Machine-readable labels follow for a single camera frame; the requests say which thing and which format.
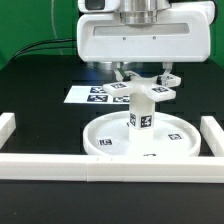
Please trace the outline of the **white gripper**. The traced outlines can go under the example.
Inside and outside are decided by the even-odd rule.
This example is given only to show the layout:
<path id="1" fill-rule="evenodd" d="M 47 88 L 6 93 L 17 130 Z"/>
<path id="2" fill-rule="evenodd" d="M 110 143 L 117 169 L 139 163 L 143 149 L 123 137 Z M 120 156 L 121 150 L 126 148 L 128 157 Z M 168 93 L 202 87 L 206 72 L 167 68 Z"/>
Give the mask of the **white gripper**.
<path id="1" fill-rule="evenodd" d="M 116 62 L 117 81 L 130 76 L 121 62 L 163 62 L 156 83 L 167 85 L 172 62 L 200 62 L 210 55 L 212 1 L 78 0 L 77 49 L 89 62 Z"/>

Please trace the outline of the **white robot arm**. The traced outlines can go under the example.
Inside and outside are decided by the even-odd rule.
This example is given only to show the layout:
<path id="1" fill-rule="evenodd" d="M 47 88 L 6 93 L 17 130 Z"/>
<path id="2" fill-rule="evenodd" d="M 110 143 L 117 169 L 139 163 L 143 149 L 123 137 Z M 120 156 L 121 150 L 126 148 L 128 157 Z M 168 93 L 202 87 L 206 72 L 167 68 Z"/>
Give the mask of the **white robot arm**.
<path id="1" fill-rule="evenodd" d="M 85 62 L 111 63 L 121 81 L 124 63 L 203 62 L 210 56 L 213 0 L 78 0 L 77 51 Z"/>

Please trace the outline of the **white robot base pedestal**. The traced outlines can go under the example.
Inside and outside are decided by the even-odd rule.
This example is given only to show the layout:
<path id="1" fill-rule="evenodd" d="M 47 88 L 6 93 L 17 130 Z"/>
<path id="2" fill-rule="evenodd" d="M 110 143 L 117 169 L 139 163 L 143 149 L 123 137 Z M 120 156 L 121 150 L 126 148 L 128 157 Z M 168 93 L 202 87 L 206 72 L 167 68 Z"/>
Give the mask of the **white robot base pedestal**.
<path id="1" fill-rule="evenodd" d="M 112 71 L 117 68 L 115 63 L 112 62 L 88 62 L 87 65 L 92 68 Z"/>

